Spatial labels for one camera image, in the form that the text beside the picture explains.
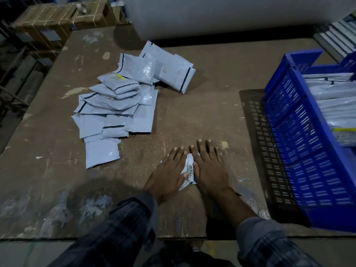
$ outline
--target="plaid shirt sleeve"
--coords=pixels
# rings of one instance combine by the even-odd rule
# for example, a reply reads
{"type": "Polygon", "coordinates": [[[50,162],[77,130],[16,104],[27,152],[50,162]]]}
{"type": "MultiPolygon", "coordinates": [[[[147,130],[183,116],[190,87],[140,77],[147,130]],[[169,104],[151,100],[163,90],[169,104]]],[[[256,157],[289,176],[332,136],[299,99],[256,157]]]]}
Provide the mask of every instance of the plaid shirt sleeve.
{"type": "Polygon", "coordinates": [[[321,266],[283,232],[279,223],[251,217],[237,229],[242,266],[321,266]]]}
{"type": "Polygon", "coordinates": [[[145,194],[129,198],[49,266],[132,266],[142,245],[152,247],[156,224],[154,198],[145,194]]]}

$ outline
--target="person's left hand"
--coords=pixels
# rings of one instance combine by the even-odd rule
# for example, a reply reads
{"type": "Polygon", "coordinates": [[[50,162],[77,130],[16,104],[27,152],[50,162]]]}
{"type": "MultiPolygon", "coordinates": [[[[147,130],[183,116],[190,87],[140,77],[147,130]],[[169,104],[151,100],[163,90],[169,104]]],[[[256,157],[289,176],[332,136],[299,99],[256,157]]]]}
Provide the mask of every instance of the person's left hand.
{"type": "Polygon", "coordinates": [[[144,190],[156,199],[158,205],[172,198],[187,178],[186,172],[180,174],[186,158],[184,147],[175,147],[149,176],[144,190]]]}

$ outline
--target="person's right hand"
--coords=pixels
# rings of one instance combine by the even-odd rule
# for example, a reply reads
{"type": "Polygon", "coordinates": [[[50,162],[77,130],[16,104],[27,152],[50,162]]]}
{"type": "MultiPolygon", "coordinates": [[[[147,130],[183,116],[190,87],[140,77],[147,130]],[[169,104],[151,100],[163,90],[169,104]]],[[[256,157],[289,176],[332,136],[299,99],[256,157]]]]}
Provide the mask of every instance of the person's right hand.
{"type": "Polygon", "coordinates": [[[198,186],[203,192],[215,198],[219,189],[229,186],[229,177],[223,158],[218,148],[214,148],[210,139],[207,141],[209,153],[205,142],[201,139],[197,141],[197,145],[200,156],[194,145],[190,146],[190,152],[194,157],[194,175],[198,179],[198,186]]]}

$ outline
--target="black stripe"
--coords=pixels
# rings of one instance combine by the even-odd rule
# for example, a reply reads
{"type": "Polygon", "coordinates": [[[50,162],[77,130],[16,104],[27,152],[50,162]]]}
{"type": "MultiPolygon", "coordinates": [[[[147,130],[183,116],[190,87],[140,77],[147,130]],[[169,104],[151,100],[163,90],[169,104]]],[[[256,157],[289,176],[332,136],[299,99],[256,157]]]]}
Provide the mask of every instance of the black stripe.
{"type": "Polygon", "coordinates": [[[117,127],[124,127],[124,126],[104,126],[103,128],[117,128],[117,127]]]}
{"type": "Polygon", "coordinates": [[[92,95],[90,95],[90,96],[88,96],[88,97],[86,97],[86,98],[84,98],[84,99],[92,98],[94,95],[97,95],[97,94],[98,94],[98,93],[92,94],[92,95]]]}
{"type": "Polygon", "coordinates": [[[117,73],[120,73],[120,72],[121,72],[121,70],[122,70],[122,68],[123,68],[123,55],[124,55],[124,53],[122,54],[121,69],[120,69],[120,71],[119,71],[119,72],[117,72],[117,73]]]}
{"type": "Polygon", "coordinates": [[[185,83],[185,80],[186,80],[187,77],[188,77],[189,71],[190,71],[190,68],[188,69],[187,74],[185,75],[185,78],[184,78],[184,80],[183,80],[182,86],[180,87],[180,91],[179,91],[180,93],[182,92],[183,85],[184,85],[184,83],[185,83]]]}
{"type": "Polygon", "coordinates": [[[87,104],[87,102],[85,101],[84,104],[82,105],[82,107],[80,108],[80,110],[78,110],[77,113],[80,113],[80,112],[83,110],[83,108],[84,108],[84,106],[85,106],[86,104],[87,104]]]}
{"type": "Polygon", "coordinates": [[[122,85],[122,86],[120,86],[120,87],[117,87],[114,91],[116,91],[118,88],[125,87],[125,86],[129,86],[129,85],[133,85],[133,84],[137,84],[137,83],[130,83],[130,84],[127,84],[127,85],[122,85]]]}

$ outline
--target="white sticker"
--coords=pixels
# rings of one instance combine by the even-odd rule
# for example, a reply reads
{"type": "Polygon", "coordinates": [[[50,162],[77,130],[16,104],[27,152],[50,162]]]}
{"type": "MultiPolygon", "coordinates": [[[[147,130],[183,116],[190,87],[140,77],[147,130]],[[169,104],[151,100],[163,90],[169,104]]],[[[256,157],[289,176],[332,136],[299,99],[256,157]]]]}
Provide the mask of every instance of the white sticker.
{"type": "Polygon", "coordinates": [[[42,35],[44,35],[48,41],[59,41],[60,36],[56,33],[54,30],[46,30],[46,31],[41,31],[42,35]]]}
{"type": "Polygon", "coordinates": [[[53,62],[50,58],[41,58],[38,59],[38,61],[46,67],[51,67],[53,65],[53,62]]]}
{"type": "Polygon", "coordinates": [[[32,36],[30,36],[28,32],[17,32],[16,35],[23,42],[31,42],[31,41],[33,41],[32,36]]]}

